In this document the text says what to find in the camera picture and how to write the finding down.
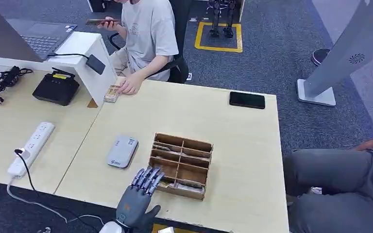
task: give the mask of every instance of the white kiosk stand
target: white kiosk stand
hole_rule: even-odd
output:
[[[361,0],[331,52],[308,79],[298,79],[298,100],[335,106],[332,86],[373,58],[373,0]]]

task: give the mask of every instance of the white portable device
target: white portable device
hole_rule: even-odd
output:
[[[110,149],[106,162],[111,166],[126,168],[138,146],[138,140],[133,137],[119,135]]]

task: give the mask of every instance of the small wooden object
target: small wooden object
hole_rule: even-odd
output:
[[[203,200],[212,149],[210,143],[156,133],[149,165],[165,173],[157,189]]]

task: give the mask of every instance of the robotic hand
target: robotic hand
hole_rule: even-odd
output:
[[[145,213],[151,202],[152,194],[164,176],[160,169],[148,167],[137,173],[117,206],[116,222],[106,223],[100,233],[124,233],[125,230],[143,233],[148,230],[147,228],[153,223],[154,217],[161,209],[161,206],[157,205],[150,212]]]

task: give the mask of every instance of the power outlet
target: power outlet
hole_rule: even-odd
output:
[[[34,162],[39,152],[45,145],[47,139],[55,129],[55,126],[49,122],[42,122],[36,128],[35,132],[26,142],[24,149],[30,154],[29,158],[24,158],[28,168]],[[9,166],[8,173],[16,178],[21,178],[26,173],[25,165],[19,157],[16,157],[14,162]]]

